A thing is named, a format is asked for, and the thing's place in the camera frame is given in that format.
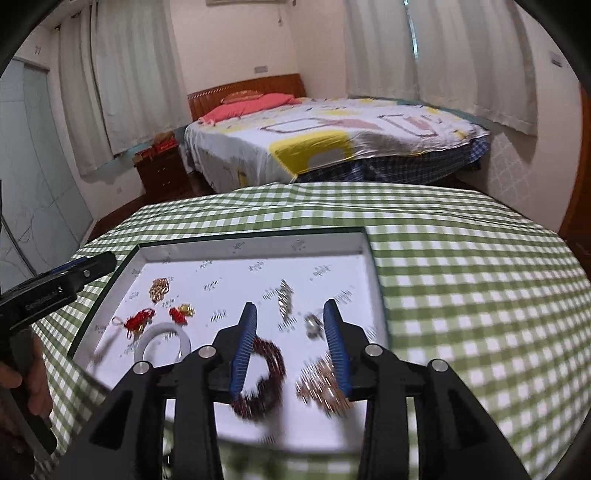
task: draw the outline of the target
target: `wooden floor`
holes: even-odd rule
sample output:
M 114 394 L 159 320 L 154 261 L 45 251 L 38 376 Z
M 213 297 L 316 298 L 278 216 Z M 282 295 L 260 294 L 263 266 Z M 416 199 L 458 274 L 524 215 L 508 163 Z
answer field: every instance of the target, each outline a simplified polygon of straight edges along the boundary
M 189 180 L 191 182 L 190 189 L 184 190 L 182 192 L 179 192 L 178 194 L 175 194 L 167 198 L 166 202 L 170 202 L 172 200 L 184 200 L 195 197 L 203 197 L 205 195 L 212 195 L 215 193 L 213 189 L 209 186 L 203 175 L 201 175 L 200 173 L 190 173 Z M 116 226 L 126 221 L 140 208 L 146 205 L 151 205 L 152 203 L 153 202 L 146 195 L 143 195 L 123 205 L 121 208 L 108 214 L 106 217 L 96 222 L 95 227 L 93 228 L 92 232 L 88 237 L 88 241 L 90 242 L 100 237 L 101 235 L 104 235 L 108 231 L 112 230 Z

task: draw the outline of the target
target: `yellow pattern on bedsheet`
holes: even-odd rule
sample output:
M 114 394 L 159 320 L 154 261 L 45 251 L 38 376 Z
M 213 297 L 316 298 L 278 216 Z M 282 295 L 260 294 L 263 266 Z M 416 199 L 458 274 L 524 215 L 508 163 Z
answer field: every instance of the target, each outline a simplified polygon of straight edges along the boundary
M 269 151 L 293 177 L 319 165 L 350 160 L 354 155 L 350 135 L 344 130 L 322 130 L 285 138 L 273 142 Z

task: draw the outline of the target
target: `wooden nightstand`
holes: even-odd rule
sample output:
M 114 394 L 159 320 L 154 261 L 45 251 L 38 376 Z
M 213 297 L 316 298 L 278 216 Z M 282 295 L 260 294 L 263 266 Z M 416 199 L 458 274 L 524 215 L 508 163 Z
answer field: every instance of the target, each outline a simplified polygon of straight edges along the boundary
M 178 147 L 170 148 L 136 163 L 150 202 L 175 200 L 191 189 Z

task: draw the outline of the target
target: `pink pillow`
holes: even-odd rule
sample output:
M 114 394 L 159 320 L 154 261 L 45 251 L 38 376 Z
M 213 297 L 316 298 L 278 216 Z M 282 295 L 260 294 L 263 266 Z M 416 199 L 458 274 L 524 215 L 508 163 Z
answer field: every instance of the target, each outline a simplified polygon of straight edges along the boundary
M 286 93 L 267 93 L 256 100 L 220 105 L 206 115 L 203 115 L 199 121 L 205 124 L 215 125 L 222 120 L 241 117 L 249 113 L 262 112 L 263 110 L 270 110 L 283 105 L 298 105 L 299 103 L 301 101 L 294 98 L 293 95 L 287 95 Z

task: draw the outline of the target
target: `table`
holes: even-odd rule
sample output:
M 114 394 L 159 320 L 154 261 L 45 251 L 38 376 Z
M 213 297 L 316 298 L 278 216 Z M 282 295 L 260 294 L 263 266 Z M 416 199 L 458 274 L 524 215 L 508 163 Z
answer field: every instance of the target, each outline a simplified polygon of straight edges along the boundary
M 140 242 L 335 226 L 368 231 L 395 353 L 420 364 L 449 361 L 532 478 L 545 478 L 590 409 L 591 284 L 556 234 L 483 194 L 375 183 L 247 188 L 146 206 L 75 258 L 111 250 L 122 261 Z M 47 347 L 59 453 L 104 396 L 66 352 L 107 280 L 35 325 Z M 416 478 L 412 416 L 410 422 Z M 358 462 L 227 443 L 220 450 L 226 479 L 246 472 L 345 480 L 355 478 Z

